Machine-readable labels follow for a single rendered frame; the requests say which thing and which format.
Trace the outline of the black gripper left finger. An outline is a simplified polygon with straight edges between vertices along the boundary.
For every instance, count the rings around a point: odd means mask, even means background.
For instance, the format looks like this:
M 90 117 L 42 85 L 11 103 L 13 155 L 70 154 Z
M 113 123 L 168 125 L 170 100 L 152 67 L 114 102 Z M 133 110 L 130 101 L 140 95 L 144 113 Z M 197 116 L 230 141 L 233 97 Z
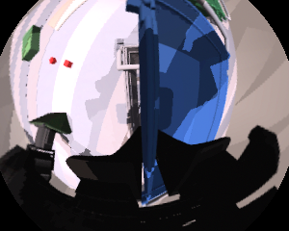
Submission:
M 109 155 L 70 155 L 66 158 L 68 169 L 80 178 L 101 182 L 125 182 L 138 203 L 142 201 L 142 140 L 141 126 L 124 145 Z

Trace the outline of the blue plastic tray with grey wire bar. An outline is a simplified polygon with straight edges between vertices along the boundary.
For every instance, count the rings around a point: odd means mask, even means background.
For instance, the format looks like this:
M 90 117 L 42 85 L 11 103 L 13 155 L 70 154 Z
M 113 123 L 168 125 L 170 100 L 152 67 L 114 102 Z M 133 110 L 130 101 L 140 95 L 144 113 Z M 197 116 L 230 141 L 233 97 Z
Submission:
M 168 195 L 156 162 L 159 130 L 188 145 L 214 141 L 224 115 L 229 37 L 210 4 L 196 3 L 217 24 L 224 43 L 191 1 L 126 0 L 125 12 L 140 19 L 142 207 Z

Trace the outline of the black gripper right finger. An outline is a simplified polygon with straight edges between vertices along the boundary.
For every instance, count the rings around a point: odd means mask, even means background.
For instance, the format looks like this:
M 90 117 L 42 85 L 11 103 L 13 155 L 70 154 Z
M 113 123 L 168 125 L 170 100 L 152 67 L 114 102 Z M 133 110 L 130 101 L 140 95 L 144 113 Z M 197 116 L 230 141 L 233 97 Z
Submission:
M 195 165 L 205 159 L 214 157 L 229 146 L 230 138 L 220 138 L 196 145 L 188 145 L 171 135 L 159 130 L 157 134 L 156 162 L 167 186 L 168 196 L 175 196 L 186 178 L 190 176 Z

